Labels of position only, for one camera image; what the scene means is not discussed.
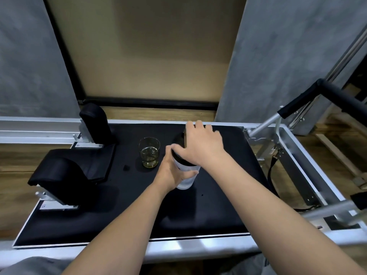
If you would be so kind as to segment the person's right hand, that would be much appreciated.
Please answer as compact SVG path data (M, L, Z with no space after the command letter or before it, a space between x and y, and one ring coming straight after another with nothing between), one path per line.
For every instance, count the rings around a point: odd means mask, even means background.
M226 152L223 144L216 144L213 141L213 128L211 125L204 125L205 136L203 139L196 138L196 123L188 121L185 126L186 130L186 148L190 150L191 164L198 165L207 169L214 165L223 157Z

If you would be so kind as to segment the person's left hand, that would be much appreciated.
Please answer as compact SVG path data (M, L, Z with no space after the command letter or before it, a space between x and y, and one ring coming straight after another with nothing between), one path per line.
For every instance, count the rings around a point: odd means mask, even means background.
M153 181L153 185L159 187L163 195L168 194L179 184L177 183L177 178L180 169L177 168L173 161L171 150L171 145L166 146L166 154Z

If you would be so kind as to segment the white bottle with black lid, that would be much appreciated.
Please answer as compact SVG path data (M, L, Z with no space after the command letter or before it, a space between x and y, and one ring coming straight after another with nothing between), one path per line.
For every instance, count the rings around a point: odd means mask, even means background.
M173 143L180 145L182 148L186 148L186 130L184 130L182 133L175 136L173 139ZM190 162L184 160L180 155L178 155L174 150L171 150L173 161L178 169L181 171L200 171L200 166L193 165ZM177 189L180 190L186 190L189 189L196 178L197 175L194 175L188 179L182 180L180 184L178 184Z

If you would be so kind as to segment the black padded shoulder rest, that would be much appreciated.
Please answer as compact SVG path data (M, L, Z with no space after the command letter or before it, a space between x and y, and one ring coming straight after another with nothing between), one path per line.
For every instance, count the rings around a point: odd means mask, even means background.
M79 115L94 143L103 145L114 143L107 116L100 106L88 103L82 107Z
M28 180L63 205L81 206L82 190L88 182L79 165L67 158L43 160Z

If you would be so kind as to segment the person's left forearm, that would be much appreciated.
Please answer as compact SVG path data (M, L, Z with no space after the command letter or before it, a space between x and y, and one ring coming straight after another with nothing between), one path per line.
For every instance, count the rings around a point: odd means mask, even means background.
M155 179L101 231L62 275L138 275L158 210L176 185Z

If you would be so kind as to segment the person's right forearm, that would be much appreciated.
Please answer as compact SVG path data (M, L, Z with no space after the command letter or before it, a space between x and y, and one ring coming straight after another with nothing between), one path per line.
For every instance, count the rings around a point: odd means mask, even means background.
M367 275L332 240L225 151L196 159L218 183L278 275Z

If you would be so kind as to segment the clear glass tumbler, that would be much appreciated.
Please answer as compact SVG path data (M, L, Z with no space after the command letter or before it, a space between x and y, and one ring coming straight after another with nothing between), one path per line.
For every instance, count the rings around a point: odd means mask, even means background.
M140 139L138 150L144 167L151 169L157 166L160 155L160 142L157 138L145 137Z

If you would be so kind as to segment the black padded carriage mat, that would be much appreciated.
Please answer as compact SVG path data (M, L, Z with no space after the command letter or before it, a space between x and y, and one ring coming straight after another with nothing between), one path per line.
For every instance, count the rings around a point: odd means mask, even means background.
M142 166L138 142L150 136L165 146L184 131L183 124L110 124L117 139L105 182L97 185L92 206L77 210L41 210L39 203L14 247L88 243L154 180L158 167ZM123 166L130 166L123 171ZM193 185L167 194L158 211L151 239L245 234L248 230L215 180L200 169Z

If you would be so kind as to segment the black padded headrest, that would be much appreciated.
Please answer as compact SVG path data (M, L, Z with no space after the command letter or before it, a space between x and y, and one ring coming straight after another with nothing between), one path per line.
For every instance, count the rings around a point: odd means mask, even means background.
M36 171L45 169L49 161L55 158L67 158L80 166L88 180L95 183L105 182L113 162L116 144L103 148L53 149L43 158Z

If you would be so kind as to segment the black padded foot bar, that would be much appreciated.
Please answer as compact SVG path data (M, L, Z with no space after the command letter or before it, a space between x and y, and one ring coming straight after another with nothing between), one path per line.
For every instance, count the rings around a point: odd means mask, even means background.
M301 93L295 99L290 101L277 111L275 115L260 124L253 130L248 130L247 135L253 138L263 129L275 123L278 119L286 119L298 109L313 101L316 97L322 95L333 104L344 110L355 120L367 127L367 106L356 98L348 95L346 92L336 87L325 79L318 79L305 92Z

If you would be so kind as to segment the silver bar with black grip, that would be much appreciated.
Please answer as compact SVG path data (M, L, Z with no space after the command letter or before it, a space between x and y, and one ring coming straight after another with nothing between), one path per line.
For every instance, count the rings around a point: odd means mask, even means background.
M335 216L345 226L353 226L367 216L367 191L351 195L351 199L320 207L301 214L309 221Z

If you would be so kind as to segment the person's grey trousers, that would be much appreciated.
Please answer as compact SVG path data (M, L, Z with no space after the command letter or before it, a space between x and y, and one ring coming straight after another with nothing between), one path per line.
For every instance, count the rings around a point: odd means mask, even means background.
M106 260L87 260L78 269L74 260L49 257L29 257L0 271L0 275L277 275L262 253L204 261L179 261L177 263L133 264L133 260L117 264Z

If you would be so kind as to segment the silver metal reformer frame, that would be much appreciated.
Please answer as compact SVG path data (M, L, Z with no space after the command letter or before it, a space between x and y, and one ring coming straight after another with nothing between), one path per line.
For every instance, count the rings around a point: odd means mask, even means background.
M0 116L0 143L5 144L74 144L81 120L77 118L35 118ZM203 122L217 126L236 126L244 130L258 127L259 123ZM317 165L292 132L280 121L260 131L250 142L265 143L274 138L280 144L281 159L287 174L309 185L323 206L346 200ZM320 230L339 246L367 244L367 224L364 221L343 230L331 230L321 218L311 221L321 225ZM49 257L73 260L87 243L12 247L10 241L0 241L0 270L29 257ZM150 240L144 263L163 263L179 260L220 258L240 253L256 252L259 248L250 234L223 234L193 237L172 237Z

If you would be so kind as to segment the beige panel with black frame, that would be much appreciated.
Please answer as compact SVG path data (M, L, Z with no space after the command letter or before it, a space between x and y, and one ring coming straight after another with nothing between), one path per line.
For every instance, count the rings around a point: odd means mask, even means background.
M80 105L217 110L247 0L43 0Z

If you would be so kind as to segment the wooden equipment frame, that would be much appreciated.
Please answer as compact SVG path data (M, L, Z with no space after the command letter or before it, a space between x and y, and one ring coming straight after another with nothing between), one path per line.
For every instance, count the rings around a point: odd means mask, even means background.
M367 126L331 104L313 134L348 170L352 182L367 190Z

